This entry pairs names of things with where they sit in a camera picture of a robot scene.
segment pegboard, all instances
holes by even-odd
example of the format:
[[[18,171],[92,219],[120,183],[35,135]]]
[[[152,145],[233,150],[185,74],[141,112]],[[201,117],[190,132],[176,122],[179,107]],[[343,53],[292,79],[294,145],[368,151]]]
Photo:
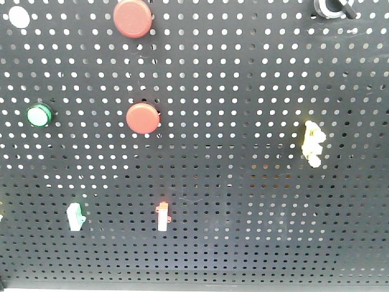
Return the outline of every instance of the pegboard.
[[[5,287],[387,287],[389,2],[328,20],[308,0],[153,0],[136,40],[116,3],[0,0]],[[24,114],[39,101],[44,128]],[[125,122],[141,101],[160,112],[151,134]],[[318,169],[309,119],[328,137]]]

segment white plastic clip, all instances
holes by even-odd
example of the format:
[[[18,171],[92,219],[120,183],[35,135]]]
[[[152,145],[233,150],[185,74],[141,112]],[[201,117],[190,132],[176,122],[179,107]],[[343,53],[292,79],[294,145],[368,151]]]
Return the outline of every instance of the white plastic clip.
[[[321,155],[323,152],[323,147],[319,143],[323,143],[326,140],[326,134],[322,132],[316,123],[310,120],[306,121],[305,126],[304,144],[301,146],[301,149],[309,165],[317,168],[322,164],[322,161],[317,155]]]
[[[86,217],[81,214],[81,206],[78,203],[72,203],[66,210],[67,219],[71,231],[80,231]]]
[[[171,222],[171,217],[168,216],[169,204],[162,202],[156,207],[156,212],[158,213],[158,231],[167,231],[168,223]]]

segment black surface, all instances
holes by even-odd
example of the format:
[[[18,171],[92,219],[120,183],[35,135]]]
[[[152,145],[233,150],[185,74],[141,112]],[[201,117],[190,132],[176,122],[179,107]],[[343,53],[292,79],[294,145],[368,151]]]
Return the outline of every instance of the black surface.
[[[348,19],[356,19],[358,16],[355,10],[349,4],[346,4],[343,7],[343,10]]]
[[[343,5],[338,0],[326,0],[326,6],[332,12],[339,12],[343,10]]]
[[[0,20],[6,287],[387,289],[387,2],[326,21],[311,1],[154,1],[138,40],[116,31],[116,1],[60,2],[23,2],[25,35]],[[125,125],[144,98],[162,117],[149,137]],[[33,128],[40,100],[58,114]],[[328,135],[319,169],[301,156],[308,119]]]

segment red button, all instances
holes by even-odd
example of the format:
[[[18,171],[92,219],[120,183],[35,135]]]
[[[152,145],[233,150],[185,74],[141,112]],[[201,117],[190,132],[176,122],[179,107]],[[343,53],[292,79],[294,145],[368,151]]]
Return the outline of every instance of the red button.
[[[148,103],[137,103],[130,107],[126,119],[128,126],[139,134],[153,132],[160,122],[157,110]]]
[[[142,0],[122,0],[115,7],[114,22],[126,37],[140,38],[150,31],[150,8]]]

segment green button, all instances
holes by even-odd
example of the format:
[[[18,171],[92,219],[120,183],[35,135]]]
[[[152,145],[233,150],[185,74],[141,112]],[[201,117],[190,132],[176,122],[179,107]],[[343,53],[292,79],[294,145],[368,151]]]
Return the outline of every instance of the green button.
[[[27,109],[27,119],[34,127],[44,127],[51,123],[53,111],[44,103],[35,103]]]

